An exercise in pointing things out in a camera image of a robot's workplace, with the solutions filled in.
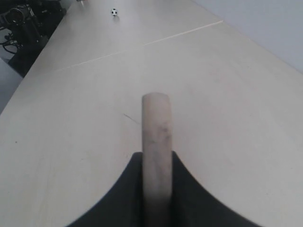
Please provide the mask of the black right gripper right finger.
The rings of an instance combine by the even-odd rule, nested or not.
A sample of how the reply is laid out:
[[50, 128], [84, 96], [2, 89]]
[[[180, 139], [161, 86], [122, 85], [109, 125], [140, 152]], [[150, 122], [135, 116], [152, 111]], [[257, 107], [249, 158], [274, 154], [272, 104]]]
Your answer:
[[172, 227], [257, 227], [210, 194], [172, 152]]

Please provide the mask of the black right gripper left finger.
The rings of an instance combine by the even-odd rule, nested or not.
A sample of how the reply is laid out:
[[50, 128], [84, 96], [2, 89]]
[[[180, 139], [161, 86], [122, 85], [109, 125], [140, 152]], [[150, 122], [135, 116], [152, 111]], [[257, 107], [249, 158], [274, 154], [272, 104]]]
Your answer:
[[70, 227], [143, 227], [141, 152], [133, 153], [124, 171], [91, 209]]

